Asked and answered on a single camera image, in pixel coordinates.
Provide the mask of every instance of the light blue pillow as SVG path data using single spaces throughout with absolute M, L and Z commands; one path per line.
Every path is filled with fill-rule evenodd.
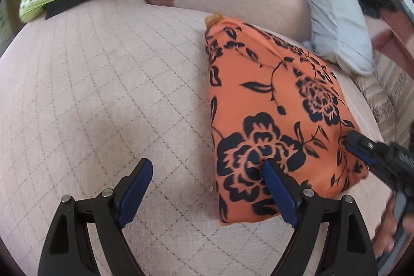
M 358 0 L 308 0 L 313 52 L 345 72 L 369 76 L 374 71 L 368 28 Z

